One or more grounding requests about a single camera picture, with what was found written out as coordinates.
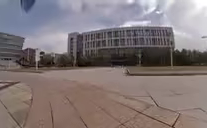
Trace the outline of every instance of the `building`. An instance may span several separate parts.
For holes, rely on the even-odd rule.
[[[33,48],[26,48],[26,49],[23,50],[23,53],[24,53],[24,59],[26,59],[27,62],[30,65],[34,65],[35,64],[35,53],[36,53],[36,50],[33,49]]]
[[[0,60],[19,60],[25,38],[0,32]]]
[[[111,58],[112,62],[121,61],[118,58],[132,54],[139,57],[139,63],[142,63],[140,61],[144,55],[145,61],[149,56],[161,56],[162,62],[163,55],[174,47],[171,27],[119,27],[81,34],[76,32],[68,36],[68,53],[73,56],[74,63],[77,63],[77,58],[81,55]]]

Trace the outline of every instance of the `lamp post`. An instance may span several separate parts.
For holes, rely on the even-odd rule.
[[[201,38],[202,38],[203,40],[206,40],[205,43],[206,43],[206,51],[207,51],[207,36],[202,36]]]
[[[174,68],[174,64],[173,64],[173,47],[172,47],[172,39],[170,37],[170,58],[171,58],[171,69]]]

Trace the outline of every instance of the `sky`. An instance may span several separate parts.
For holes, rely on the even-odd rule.
[[[0,0],[0,32],[26,38],[24,48],[67,52],[67,35],[110,27],[173,27],[177,49],[207,49],[207,0]]]

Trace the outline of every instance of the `stone pavement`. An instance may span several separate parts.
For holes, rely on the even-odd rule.
[[[25,84],[0,81],[0,128],[24,126],[31,96],[31,90]]]
[[[169,81],[160,83],[155,78],[127,77],[121,73],[119,69],[105,68],[43,75],[1,72],[0,76],[32,88],[32,105],[27,118],[21,121],[25,128],[207,128],[207,111],[188,104],[186,97],[182,98],[187,105],[171,102],[166,106],[161,100],[195,91],[189,86],[182,90],[181,84],[175,86]],[[160,88],[148,82],[157,82]],[[173,90],[162,95],[159,92],[165,85],[161,84],[166,89],[172,86]]]

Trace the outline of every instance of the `curved building facade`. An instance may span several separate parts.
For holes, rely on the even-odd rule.
[[[102,29],[68,36],[68,52],[77,56],[124,56],[142,54],[145,49],[174,49],[171,27],[138,26]]]

